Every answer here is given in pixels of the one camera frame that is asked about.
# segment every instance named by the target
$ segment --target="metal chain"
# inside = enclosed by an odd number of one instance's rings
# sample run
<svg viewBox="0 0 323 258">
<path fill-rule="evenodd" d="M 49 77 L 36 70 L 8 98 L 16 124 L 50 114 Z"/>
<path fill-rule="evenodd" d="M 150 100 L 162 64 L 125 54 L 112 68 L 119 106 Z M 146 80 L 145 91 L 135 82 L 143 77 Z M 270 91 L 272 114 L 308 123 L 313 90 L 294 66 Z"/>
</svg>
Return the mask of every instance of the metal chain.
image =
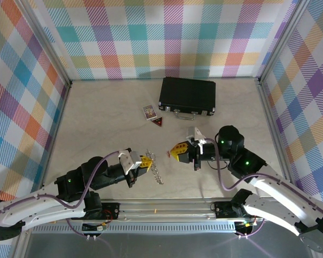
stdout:
<svg viewBox="0 0 323 258">
<path fill-rule="evenodd" d="M 157 169 L 157 166 L 156 166 L 156 164 L 155 164 L 155 161 L 156 161 L 156 156 L 155 156 L 155 154 L 154 154 L 154 153 L 152 153 L 152 152 L 150 152 L 150 151 L 147 149 L 147 151 L 146 151 L 146 156 L 152 160 L 152 165 L 151 165 L 151 168 L 150 168 L 150 169 L 151 169 L 151 171 L 152 171 L 153 175 L 155 176 L 156 182 L 157 182 L 158 184 L 164 184 L 164 182 L 163 182 L 163 180 L 162 180 L 162 177 L 160 176 L 159 171 L 158 171 L 158 169 Z"/>
</svg>

